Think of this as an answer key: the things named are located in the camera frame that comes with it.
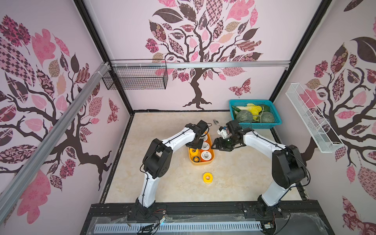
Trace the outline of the orange tape roll mid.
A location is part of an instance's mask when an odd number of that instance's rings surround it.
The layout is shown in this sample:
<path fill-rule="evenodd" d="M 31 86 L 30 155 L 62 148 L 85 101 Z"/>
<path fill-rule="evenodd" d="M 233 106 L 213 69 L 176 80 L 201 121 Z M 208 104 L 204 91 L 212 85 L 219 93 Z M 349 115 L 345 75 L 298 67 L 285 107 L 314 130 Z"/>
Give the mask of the orange tape roll mid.
<path fill-rule="evenodd" d="M 207 142 L 203 142 L 201 149 L 203 151 L 208 151 L 210 149 L 210 145 Z"/>

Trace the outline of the yellow plastic storage box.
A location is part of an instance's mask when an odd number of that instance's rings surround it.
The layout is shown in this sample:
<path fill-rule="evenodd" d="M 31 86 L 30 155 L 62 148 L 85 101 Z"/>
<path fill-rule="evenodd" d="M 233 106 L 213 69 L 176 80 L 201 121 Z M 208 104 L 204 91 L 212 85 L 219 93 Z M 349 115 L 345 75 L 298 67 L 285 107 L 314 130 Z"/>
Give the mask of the yellow plastic storage box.
<path fill-rule="evenodd" d="M 213 149 L 211 148 L 211 146 L 212 146 L 212 140 L 211 140 L 211 136 L 210 136 L 210 134 L 209 133 L 207 133 L 207 136 L 208 136 L 208 140 L 206 141 L 209 145 L 210 145 L 210 149 L 208 150 L 209 152 L 211 152 L 211 154 L 212 154 L 212 160 L 211 161 L 202 161 L 201 160 L 201 162 L 199 162 L 199 163 L 194 163 L 193 162 L 193 157 L 190 155 L 190 153 L 189 153 L 189 158 L 190 158 L 190 161 L 191 161 L 191 163 L 193 164 L 193 165 L 207 165 L 207 164 L 210 164 L 210 163 L 212 163 L 213 161 L 214 161 L 214 159 L 215 159 L 215 154 L 214 154 L 214 151 L 213 151 Z M 202 153 L 202 149 L 199 149 L 199 151 L 200 151 L 200 154 L 199 154 L 199 157 L 201 157 L 201 153 Z"/>

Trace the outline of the black yellow tape roll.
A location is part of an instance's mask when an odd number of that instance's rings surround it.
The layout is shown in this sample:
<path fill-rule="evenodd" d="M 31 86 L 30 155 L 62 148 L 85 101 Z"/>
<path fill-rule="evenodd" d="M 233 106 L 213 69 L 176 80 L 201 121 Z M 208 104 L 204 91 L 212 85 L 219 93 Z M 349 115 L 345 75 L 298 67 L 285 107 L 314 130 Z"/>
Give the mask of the black yellow tape roll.
<path fill-rule="evenodd" d="M 194 156 L 193 157 L 193 162 L 194 163 L 199 163 L 199 162 L 201 162 L 201 158 L 199 156 Z"/>

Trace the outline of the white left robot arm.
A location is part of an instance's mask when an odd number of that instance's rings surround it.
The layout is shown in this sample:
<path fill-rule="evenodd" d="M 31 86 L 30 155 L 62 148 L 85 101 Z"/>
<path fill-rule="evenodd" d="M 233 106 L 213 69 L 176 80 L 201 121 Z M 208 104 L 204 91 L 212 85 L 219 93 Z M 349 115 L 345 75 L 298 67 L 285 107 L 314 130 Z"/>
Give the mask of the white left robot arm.
<path fill-rule="evenodd" d="M 169 169 L 174 151 L 184 146 L 195 150 L 201 149 L 208 131 L 208 124 L 200 120 L 198 124 L 185 125 L 172 137 L 164 140 L 154 139 L 151 142 L 140 167 L 140 171 L 145 174 L 143 189 L 135 202 L 137 210 L 144 217 L 153 214 L 158 184 Z"/>

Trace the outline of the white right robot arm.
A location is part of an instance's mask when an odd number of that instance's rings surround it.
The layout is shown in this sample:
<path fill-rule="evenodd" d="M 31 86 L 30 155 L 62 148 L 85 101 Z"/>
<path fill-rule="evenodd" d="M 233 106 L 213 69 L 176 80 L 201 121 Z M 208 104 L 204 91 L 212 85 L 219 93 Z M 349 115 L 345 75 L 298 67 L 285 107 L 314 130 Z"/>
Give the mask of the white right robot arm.
<path fill-rule="evenodd" d="M 252 147 L 271 159 L 273 181 L 266 192 L 258 197 L 262 210 L 277 206 L 290 189 L 305 178 L 310 180 L 306 162 L 296 146 L 279 144 L 252 128 L 242 128 L 237 120 L 220 126 L 217 133 L 220 137 L 211 146 L 214 150 L 231 152 L 236 148 Z"/>

